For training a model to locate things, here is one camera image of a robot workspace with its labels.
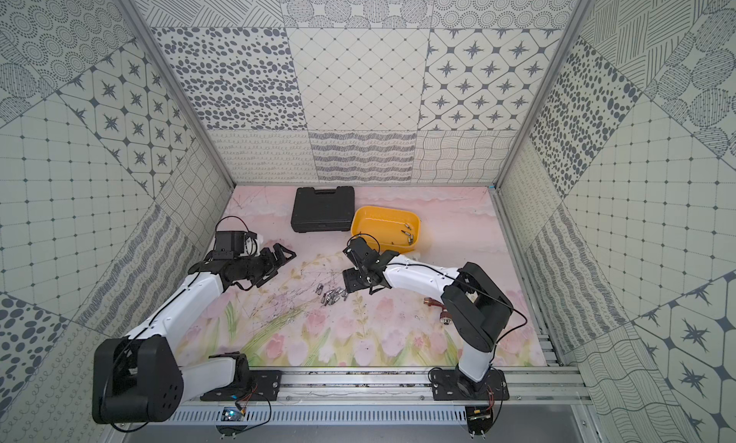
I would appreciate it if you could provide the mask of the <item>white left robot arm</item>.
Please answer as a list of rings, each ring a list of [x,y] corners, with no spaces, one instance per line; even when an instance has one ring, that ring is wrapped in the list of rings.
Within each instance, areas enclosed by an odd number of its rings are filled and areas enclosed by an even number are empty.
[[[126,423],[164,422],[192,399],[231,400],[242,412],[249,399],[278,394],[277,371],[252,373],[247,356],[229,352],[182,367],[174,353],[205,310],[231,286],[260,288],[295,258],[280,244],[247,255],[239,245],[215,249],[189,269],[180,287],[124,337],[95,351],[92,418],[119,429]]]

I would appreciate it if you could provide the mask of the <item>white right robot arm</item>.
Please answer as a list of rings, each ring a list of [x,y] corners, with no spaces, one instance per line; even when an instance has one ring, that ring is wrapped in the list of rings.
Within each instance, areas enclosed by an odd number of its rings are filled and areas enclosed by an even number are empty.
[[[360,251],[355,245],[344,254],[353,265],[343,272],[348,293],[399,289],[440,302],[465,343],[457,365],[460,377],[474,385],[485,380],[503,330],[519,311],[479,265],[434,267],[395,251]]]

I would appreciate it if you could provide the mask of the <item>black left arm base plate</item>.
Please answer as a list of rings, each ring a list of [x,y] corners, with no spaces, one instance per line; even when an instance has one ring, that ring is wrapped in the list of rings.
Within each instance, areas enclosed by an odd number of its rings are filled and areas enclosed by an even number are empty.
[[[281,387],[281,370],[252,370],[247,355],[241,352],[228,352],[209,357],[210,360],[230,359],[235,362],[233,379],[228,385],[212,389],[201,395],[203,402],[224,401],[264,401],[276,400]]]

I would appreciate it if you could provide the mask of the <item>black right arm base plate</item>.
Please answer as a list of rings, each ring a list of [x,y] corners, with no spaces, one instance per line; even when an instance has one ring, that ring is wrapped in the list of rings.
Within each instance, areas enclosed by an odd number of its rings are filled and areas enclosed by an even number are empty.
[[[479,382],[464,375],[458,367],[433,367],[427,372],[427,379],[435,401],[506,401],[510,398],[504,373],[492,366]]]

